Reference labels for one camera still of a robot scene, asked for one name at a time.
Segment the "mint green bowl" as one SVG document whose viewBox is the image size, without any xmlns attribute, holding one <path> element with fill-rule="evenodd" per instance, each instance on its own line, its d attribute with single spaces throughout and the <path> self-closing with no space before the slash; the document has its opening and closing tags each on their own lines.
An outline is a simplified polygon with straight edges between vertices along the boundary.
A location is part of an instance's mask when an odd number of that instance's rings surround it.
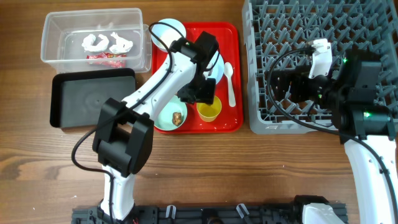
<svg viewBox="0 0 398 224">
<path fill-rule="evenodd" d="M 172 124 L 172 115 L 174 112 L 179 112 L 183 116 L 183 122 L 185 122 L 187 118 L 187 106 L 185 103 L 181 102 L 180 99 L 175 95 L 172 99 L 166 104 L 163 110 L 158 115 L 155 120 L 154 126 L 161 131 L 173 131 L 180 126 L 175 126 Z"/>
</svg>

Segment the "yellow plastic cup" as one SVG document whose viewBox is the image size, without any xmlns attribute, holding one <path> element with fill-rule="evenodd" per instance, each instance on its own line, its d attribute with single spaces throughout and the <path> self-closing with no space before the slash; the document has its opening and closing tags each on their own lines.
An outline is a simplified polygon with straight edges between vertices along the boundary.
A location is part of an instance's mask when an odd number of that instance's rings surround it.
<svg viewBox="0 0 398 224">
<path fill-rule="evenodd" d="M 211 105 L 206 103 L 197 103 L 198 114 L 200 118 L 207 123 L 214 121 L 221 113 L 221 110 L 222 103 L 217 96 L 214 97 L 213 103 Z"/>
</svg>

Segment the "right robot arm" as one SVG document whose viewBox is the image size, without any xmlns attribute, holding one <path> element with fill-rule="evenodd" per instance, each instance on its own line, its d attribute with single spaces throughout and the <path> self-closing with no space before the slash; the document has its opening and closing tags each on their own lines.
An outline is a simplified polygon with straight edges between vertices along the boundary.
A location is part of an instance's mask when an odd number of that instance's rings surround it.
<svg viewBox="0 0 398 224">
<path fill-rule="evenodd" d="M 374 102 L 380 56 L 347 50 L 338 78 L 305 78 L 304 98 L 332 112 L 351 165 L 361 223 L 397 223 L 396 131 L 388 107 Z"/>
</svg>

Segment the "light blue rice bowl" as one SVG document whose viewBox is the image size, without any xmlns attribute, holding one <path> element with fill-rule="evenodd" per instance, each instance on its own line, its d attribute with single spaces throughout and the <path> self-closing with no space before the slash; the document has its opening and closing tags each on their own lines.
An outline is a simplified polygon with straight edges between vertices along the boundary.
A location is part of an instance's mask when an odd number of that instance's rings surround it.
<svg viewBox="0 0 398 224">
<path fill-rule="evenodd" d="M 187 31 L 185 26 L 178 20 L 168 18 L 162 19 L 159 22 L 170 24 L 172 27 L 165 26 L 162 24 L 156 24 L 152 26 L 152 32 L 163 41 L 167 47 L 170 47 L 171 43 L 178 40 L 181 37 L 186 38 Z"/>
</svg>

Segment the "white tissue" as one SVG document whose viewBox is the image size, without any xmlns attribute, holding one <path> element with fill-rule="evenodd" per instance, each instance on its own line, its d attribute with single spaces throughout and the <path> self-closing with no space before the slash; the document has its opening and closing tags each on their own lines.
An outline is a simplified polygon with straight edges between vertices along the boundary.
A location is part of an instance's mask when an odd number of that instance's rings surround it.
<svg viewBox="0 0 398 224">
<path fill-rule="evenodd" d="M 133 41 L 126 40 L 115 32 L 111 34 L 111 37 L 115 38 L 116 40 L 116 43 L 109 48 L 113 54 L 125 54 L 129 52 L 134 45 Z"/>
</svg>

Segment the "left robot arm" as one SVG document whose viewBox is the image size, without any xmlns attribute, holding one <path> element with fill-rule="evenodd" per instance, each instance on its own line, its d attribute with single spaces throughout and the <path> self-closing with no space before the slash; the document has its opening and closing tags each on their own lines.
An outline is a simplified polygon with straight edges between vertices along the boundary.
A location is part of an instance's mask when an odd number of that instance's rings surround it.
<svg viewBox="0 0 398 224">
<path fill-rule="evenodd" d="M 194 42 L 181 37 L 167 49 L 161 67 L 122 101 L 108 99 L 99 115 L 93 151 L 106 177 L 106 194 L 99 205 L 105 223 L 124 223 L 134 207 L 134 176 L 147 162 L 153 145 L 154 122 L 166 104 L 212 104 L 216 81 L 204 76 L 218 51 L 216 37 L 202 32 Z"/>
</svg>

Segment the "brown food scrap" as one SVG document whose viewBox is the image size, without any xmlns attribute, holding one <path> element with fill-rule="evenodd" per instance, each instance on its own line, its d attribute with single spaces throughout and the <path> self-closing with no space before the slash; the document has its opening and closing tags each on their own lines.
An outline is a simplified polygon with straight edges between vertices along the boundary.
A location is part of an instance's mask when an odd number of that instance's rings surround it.
<svg viewBox="0 0 398 224">
<path fill-rule="evenodd" d="M 172 124 L 175 126 L 180 126 L 183 122 L 183 116 L 179 112 L 174 112 L 172 115 Z"/>
</svg>

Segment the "red snack wrapper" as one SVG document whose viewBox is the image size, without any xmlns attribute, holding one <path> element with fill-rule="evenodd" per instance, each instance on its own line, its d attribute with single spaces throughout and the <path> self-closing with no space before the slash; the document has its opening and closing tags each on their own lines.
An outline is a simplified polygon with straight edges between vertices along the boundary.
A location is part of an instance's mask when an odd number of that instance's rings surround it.
<svg viewBox="0 0 398 224">
<path fill-rule="evenodd" d="M 126 54 L 112 54 L 101 52 L 96 55 L 87 55 L 86 59 L 91 65 L 104 65 L 111 68 L 124 68 L 126 66 Z"/>
</svg>

